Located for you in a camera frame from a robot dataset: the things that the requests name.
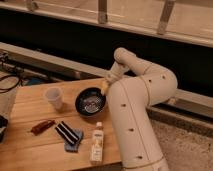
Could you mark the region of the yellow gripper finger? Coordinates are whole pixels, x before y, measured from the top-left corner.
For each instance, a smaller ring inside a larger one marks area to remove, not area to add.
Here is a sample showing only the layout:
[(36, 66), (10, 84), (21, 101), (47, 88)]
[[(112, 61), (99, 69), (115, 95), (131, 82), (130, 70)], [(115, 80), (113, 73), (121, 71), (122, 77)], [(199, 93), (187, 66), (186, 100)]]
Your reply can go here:
[(107, 82), (106, 80), (104, 80), (104, 81), (102, 82), (102, 86), (101, 86), (101, 94), (102, 94), (103, 96), (107, 94), (108, 88), (109, 88), (109, 84), (108, 84), (108, 82)]

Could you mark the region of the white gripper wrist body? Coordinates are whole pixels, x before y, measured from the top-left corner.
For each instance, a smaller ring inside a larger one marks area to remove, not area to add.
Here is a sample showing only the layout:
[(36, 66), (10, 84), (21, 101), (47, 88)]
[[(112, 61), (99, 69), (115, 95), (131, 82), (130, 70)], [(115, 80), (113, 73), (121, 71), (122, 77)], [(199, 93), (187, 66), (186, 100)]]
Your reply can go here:
[(106, 81), (112, 84), (120, 80), (128, 70), (129, 68), (126, 65), (114, 62), (111, 69), (106, 74)]

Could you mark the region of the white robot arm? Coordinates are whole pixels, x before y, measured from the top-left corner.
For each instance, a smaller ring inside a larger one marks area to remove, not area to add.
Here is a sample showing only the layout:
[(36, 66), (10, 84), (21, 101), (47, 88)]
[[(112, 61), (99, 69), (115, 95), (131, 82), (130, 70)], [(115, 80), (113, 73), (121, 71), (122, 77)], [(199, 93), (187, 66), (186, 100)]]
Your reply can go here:
[(124, 171), (170, 171), (146, 108), (171, 98), (175, 74), (118, 48), (103, 82)]

